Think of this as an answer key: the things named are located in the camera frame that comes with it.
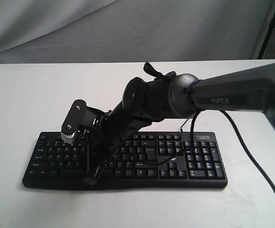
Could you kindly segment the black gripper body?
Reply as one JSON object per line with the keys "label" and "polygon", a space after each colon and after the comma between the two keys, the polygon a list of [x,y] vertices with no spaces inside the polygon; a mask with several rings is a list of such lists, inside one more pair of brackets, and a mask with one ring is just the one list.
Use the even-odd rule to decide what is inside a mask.
{"label": "black gripper body", "polygon": [[119,147],[143,127],[152,124],[148,116],[129,114],[121,104],[100,117],[99,127],[90,142],[93,153],[90,162],[95,166],[104,165]]}

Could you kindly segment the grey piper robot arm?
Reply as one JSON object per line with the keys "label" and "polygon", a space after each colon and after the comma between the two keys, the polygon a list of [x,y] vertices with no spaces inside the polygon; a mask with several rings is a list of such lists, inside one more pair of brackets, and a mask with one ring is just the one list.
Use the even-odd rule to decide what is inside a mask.
{"label": "grey piper robot arm", "polygon": [[108,113],[97,110],[84,181],[94,185],[112,156],[131,135],[164,119],[191,119],[205,110],[260,112],[275,130],[275,63],[208,79],[191,74],[166,75],[149,63],[144,71],[154,77],[135,77],[121,102]]}

